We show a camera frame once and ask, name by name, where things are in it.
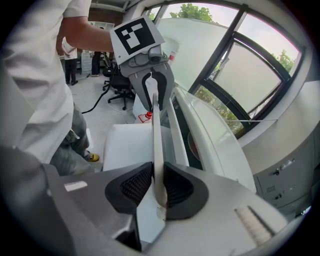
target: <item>bottle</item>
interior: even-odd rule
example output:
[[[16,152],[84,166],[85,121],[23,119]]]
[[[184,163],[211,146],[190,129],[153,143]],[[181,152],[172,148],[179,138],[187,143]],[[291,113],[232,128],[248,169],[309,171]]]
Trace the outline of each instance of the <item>bottle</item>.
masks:
[[[135,120],[135,124],[147,124],[152,122],[152,112],[147,112],[146,114],[141,114]]]

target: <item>window frame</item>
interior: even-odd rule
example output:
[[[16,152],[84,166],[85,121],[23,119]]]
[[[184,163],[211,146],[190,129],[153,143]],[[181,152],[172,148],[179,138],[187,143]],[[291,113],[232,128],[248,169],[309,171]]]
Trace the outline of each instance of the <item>window frame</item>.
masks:
[[[145,8],[144,12],[147,10],[151,10],[156,7],[160,7],[155,19],[154,23],[157,24],[159,20],[164,15],[165,11],[167,10],[169,5],[173,4],[185,4],[185,0],[172,0],[170,2],[164,1],[162,4],[157,4],[154,6],[150,6]],[[189,93],[195,94],[200,86],[204,86],[208,89],[211,93],[213,93],[218,99],[224,103],[230,111],[236,116],[238,120],[244,120],[241,122],[243,125],[243,129],[235,134],[235,137],[239,139],[247,132],[249,132],[252,128],[254,128],[260,121],[263,120],[271,111],[272,109],[278,104],[278,102],[282,99],[282,97],[288,91],[290,85],[294,81],[300,66],[302,64],[302,60],[304,58],[305,48],[301,46],[297,40],[291,36],[289,32],[287,32],[283,27],[277,24],[272,19],[266,17],[265,15],[249,8],[247,4],[237,4],[228,2],[225,0],[194,0],[189,1],[188,3],[205,3],[205,4],[214,4],[220,5],[225,7],[230,7],[234,9],[238,9],[237,14],[235,15],[233,21],[231,22],[229,28],[225,32],[224,36],[220,40],[219,44],[217,45],[216,49],[211,54],[209,60],[204,65],[203,69],[199,73],[198,77],[195,79],[193,84],[191,85],[190,89],[188,90]],[[296,58],[296,62],[294,66],[296,66],[295,70],[293,70],[293,74],[290,75],[289,72],[274,58],[266,49],[260,46],[258,43],[253,41],[252,39],[248,38],[247,36],[239,33],[237,30],[241,26],[243,20],[245,19],[246,15],[250,14],[255,18],[267,23],[279,33],[281,33],[288,41],[290,41],[299,51],[299,54]],[[265,100],[272,97],[268,103],[253,117],[250,118],[249,113],[241,107],[241,105],[222,87],[220,87],[217,83],[210,80],[208,77],[212,74],[214,68],[218,65],[221,61],[222,56],[227,52],[226,58],[228,57],[232,46],[234,43],[238,43],[245,47],[248,51],[256,55],[259,59],[261,59],[265,64],[269,66],[269,68],[280,78],[280,84],[272,90],[269,95],[266,95],[263,101],[259,105],[257,105],[254,109],[258,108],[261,104],[265,102]]]

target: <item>jeans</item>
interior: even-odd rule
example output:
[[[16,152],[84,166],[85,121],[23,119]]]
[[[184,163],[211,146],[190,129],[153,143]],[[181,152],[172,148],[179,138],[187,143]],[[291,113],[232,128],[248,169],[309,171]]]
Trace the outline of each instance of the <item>jeans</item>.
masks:
[[[60,176],[94,172],[94,168],[88,162],[90,152],[87,150],[87,124],[80,109],[73,105],[72,130],[63,139],[50,162]]]
[[[100,74],[100,51],[95,51],[92,57],[92,68],[91,75],[99,75]]]
[[[67,83],[70,82],[70,74],[71,74],[71,83],[76,81],[76,71],[77,71],[77,59],[66,59],[64,61],[65,68],[65,81]]]

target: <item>person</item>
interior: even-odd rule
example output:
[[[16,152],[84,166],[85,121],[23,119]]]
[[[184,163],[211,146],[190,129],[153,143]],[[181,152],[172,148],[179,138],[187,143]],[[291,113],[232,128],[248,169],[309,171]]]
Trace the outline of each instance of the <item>person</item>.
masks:
[[[60,30],[75,48],[113,52],[110,34],[88,24],[90,0],[38,0],[5,40],[1,57],[33,114],[17,147],[60,175],[93,172],[86,122],[74,105],[56,51]]]
[[[66,37],[62,39],[61,44],[62,51],[64,53],[64,68],[65,68],[65,83],[70,84],[71,74],[71,85],[74,86],[78,81],[76,80],[77,71],[77,48],[72,47],[68,44]]]
[[[92,77],[98,77],[100,75],[100,56],[101,51],[95,51],[92,58],[92,67],[91,67],[91,76]]]

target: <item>yellow shoe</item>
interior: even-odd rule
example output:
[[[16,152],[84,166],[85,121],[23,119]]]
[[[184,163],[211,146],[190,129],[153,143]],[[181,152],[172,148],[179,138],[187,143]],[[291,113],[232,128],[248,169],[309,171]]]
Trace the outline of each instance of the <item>yellow shoe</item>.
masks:
[[[97,154],[90,154],[90,159],[88,160],[88,162],[96,162],[99,160],[99,155]]]

